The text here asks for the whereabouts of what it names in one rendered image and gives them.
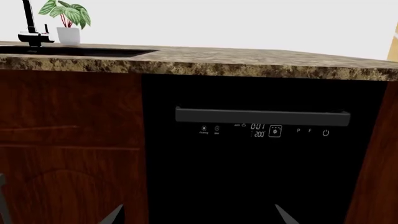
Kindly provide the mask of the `light wood panel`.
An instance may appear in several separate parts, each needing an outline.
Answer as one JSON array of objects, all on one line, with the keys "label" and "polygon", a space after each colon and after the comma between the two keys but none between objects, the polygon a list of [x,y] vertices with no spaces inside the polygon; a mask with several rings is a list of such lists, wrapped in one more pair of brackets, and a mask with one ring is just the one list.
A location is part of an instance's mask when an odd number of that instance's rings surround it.
[{"label": "light wood panel", "polygon": [[394,31],[389,53],[387,55],[388,61],[398,62],[398,23]]}]

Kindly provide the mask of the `black dishwasher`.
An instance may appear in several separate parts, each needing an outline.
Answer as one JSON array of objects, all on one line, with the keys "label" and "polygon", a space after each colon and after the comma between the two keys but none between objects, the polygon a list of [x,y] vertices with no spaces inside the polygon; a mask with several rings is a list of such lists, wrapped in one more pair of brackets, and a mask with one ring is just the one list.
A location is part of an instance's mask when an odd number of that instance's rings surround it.
[{"label": "black dishwasher", "polygon": [[[344,224],[387,82],[142,76],[149,224]],[[351,114],[348,126],[186,123],[175,108]]]}]

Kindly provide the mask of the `dark wood cabinet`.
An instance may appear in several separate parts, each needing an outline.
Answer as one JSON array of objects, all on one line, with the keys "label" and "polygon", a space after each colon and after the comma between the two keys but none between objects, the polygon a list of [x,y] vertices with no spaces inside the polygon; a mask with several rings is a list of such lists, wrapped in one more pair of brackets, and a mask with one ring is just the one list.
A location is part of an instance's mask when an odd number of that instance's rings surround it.
[{"label": "dark wood cabinet", "polygon": [[398,224],[398,82],[389,82],[345,224]]}]

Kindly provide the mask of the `wooden cabinet door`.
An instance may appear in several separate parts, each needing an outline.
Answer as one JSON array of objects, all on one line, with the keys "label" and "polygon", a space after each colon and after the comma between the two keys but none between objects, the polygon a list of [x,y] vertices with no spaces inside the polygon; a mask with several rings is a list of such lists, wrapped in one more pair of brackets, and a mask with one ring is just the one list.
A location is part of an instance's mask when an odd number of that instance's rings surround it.
[{"label": "wooden cabinet door", "polygon": [[1,190],[13,224],[148,224],[141,76],[0,71]]}]

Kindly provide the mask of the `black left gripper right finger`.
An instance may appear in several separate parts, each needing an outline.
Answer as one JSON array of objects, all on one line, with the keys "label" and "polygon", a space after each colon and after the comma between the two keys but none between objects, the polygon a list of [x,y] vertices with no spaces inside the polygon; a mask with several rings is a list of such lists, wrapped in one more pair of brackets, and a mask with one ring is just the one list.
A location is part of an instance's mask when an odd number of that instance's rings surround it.
[{"label": "black left gripper right finger", "polygon": [[275,205],[280,216],[282,217],[285,224],[299,224],[292,216],[290,216],[282,207]]}]

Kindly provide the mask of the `grey metal bar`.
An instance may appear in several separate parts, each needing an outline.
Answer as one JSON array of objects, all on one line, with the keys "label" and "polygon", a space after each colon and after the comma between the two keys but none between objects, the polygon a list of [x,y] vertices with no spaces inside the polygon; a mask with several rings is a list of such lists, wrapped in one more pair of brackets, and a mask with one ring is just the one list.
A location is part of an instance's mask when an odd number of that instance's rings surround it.
[{"label": "grey metal bar", "polygon": [[2,193],[1,187],[6,184],[5,175],[0,173],[0,215],[3,224],[12,224],[11,216],[7,208],[6,199]]}]

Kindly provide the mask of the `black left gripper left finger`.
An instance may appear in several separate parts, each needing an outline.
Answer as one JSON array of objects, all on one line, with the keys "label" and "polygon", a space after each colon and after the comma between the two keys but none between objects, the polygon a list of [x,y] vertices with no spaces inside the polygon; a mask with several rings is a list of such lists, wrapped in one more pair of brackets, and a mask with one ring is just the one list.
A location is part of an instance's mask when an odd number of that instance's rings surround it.
[{"label": "black left gripper left finger", "polygon": [[124,205],[119,205],[98,224],[124,224]]}]

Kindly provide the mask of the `black faucet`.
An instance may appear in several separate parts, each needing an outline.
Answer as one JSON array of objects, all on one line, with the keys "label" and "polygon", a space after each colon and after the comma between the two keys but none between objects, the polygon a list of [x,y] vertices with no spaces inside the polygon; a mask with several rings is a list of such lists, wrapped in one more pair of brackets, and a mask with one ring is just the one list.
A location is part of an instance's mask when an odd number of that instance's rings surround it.
[{"label": "black faucet", "polygon": [[49,37],[47,25],[45,25],[45,33],[37,32],[34,24],[34,17],[32,13],[32,7],[29,0],[22,0],[25,12],[25,18],[27,21],[27,32],[21,32],[18,34],[18,39],[21,42],[27,42],[30,47],[41,47],[42,43],[54,43]]}]

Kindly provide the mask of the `black sink basin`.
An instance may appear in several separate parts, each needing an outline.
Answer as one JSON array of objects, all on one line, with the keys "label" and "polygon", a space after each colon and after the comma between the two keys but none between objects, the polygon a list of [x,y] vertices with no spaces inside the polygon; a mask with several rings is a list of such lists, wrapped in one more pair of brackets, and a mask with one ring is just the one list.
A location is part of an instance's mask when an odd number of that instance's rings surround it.
[{"label": "black sink basin", "polygon": [[31,46],[0,46],[0,54],[27,55],[66,55],[85,57],[135,57],[149,54],[157,50],[106,49],[106,48],[74,48],[74,47],[31,47]]}]

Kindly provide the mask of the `brown granite countertop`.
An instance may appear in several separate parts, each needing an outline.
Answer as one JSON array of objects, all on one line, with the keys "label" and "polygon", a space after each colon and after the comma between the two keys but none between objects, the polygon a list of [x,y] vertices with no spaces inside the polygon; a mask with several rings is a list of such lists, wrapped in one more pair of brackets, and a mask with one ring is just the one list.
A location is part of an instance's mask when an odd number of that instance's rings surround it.
[{"label": "brown granite countertop", "polygon": [[[398,62],[288,50],[82,44],[79,50],[105,49],[112,54],[30,55],[2,51],[3,47],[26,46],[0,41],[0,77],[38,75],[136,82],[142,75],[159,74],[398,82]],[[123,49],[144,53],[133,57],[113,55]]]}]

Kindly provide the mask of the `potted plant in white pot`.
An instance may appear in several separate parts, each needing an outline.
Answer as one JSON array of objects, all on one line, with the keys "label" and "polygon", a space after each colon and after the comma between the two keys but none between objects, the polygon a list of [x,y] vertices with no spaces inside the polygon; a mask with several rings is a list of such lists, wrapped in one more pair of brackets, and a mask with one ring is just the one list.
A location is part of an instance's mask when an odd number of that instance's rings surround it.
[{"label": "potted plant in white pot", "polygon": [[66,46],[80,45],[80,31],[91,25],[91,17],[85,7],[62,0],[47,0],[39,14],[61,18],[63,27],[57,27],[57,34],[59,42]]}]

